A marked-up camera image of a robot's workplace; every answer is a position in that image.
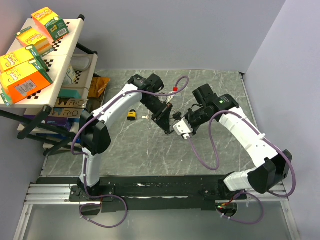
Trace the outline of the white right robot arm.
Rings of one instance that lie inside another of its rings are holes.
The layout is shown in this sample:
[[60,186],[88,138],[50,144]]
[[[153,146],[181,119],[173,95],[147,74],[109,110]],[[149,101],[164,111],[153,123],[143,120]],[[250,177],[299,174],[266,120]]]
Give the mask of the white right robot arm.
[[218,96],[208,84],[193,91],[199,109],[189,109],[175,128],[176,132],[191,141],[198,128],[218,122],[225,127],[250,156],[254,167],[232,172],[225,176],[218,193],[230,199],[236,191],[254,189],[257,193],[270,192],[271,188],[293,173],[292,155],[273,145],[248,119],[238,102],[229,94]]

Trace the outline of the yellow padlock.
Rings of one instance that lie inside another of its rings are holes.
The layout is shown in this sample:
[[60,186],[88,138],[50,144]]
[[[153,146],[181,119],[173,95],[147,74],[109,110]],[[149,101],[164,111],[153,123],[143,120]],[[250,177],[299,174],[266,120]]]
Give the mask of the yellow padlock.
[[137,119],[137,112],[134,109],[131,109],[127,114],[128,121],[135,121]]

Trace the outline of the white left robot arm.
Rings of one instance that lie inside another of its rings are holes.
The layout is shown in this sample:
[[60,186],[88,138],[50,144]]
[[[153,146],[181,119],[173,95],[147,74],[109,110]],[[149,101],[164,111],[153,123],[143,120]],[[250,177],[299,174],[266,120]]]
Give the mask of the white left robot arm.
[[79,134],[84,156],[77,185],[87,201],[93,201],[99,195],[102,153],[111,145],[109,130],[129,108],[138,102],[142,103],[152,113],[151,119],[157,126],[167,135],[172,133],[170,114],[173,106],[159,99],[159,92],[164,86],[156,74],[148,78],[136,74],[102,107],[92,113],[82,113]]

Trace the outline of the black padlock keys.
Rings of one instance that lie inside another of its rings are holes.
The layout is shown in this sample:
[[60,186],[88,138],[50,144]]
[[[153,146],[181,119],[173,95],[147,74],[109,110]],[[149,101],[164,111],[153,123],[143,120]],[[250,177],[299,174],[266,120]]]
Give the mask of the black padlock keys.
[[181,112],[175,112],[173,115],[172,115],[172,118],[175,119],[175,120],[180,120],[182,118],[182,113]]

